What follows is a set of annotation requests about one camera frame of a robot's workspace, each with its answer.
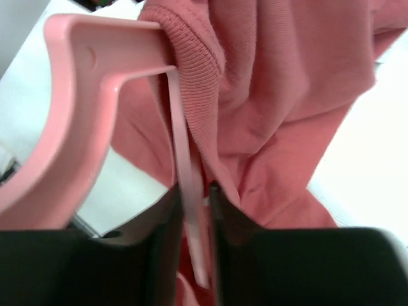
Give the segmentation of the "pink t shirt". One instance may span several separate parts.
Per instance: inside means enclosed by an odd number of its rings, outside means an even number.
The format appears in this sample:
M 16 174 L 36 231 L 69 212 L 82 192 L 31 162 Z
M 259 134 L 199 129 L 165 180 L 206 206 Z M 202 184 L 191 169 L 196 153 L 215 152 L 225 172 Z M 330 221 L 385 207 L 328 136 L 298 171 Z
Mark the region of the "pink t shirt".
M 268 227 L 334 221 L 307 190 L 406 1 L 146 1 L 177 60 L 206 180 Z

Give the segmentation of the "pink plastic hanger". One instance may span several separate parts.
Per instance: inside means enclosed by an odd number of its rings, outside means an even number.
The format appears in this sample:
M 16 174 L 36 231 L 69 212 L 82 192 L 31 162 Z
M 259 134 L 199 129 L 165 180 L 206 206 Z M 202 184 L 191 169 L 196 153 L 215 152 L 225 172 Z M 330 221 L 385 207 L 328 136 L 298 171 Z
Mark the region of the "pink plastic hanger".
M 155 22 L 58 14 L 44 28 L 52 72 L 50 111 L 28 160 L 1 188 L 1 228 L 56 229 L 68 223 L 105 161 L 122 86 L 166 75 L 177 177 L 196 282 L 209 285 L 200 159 L 189 144 L 179 74 Z

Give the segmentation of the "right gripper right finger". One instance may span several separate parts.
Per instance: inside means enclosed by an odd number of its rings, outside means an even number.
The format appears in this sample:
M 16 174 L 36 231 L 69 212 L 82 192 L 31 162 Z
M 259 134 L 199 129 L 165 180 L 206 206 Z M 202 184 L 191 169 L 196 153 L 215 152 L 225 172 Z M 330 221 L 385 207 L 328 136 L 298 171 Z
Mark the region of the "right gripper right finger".
M 248 243 L 261 227 L 230 202 L 217 182 L 210 184 L 209 196 L 215 304 L 255 305 L 256 262 Z

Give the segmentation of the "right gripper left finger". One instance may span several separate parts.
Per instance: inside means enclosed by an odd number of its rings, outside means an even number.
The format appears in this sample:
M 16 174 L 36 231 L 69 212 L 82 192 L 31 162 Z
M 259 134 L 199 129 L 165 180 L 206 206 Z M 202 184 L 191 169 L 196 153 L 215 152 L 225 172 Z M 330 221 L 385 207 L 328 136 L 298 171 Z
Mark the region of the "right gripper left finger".
M 140 215 L 92 242 L 101 270 L 93 305 L 174 305 L 183 211 L 178 185 Z

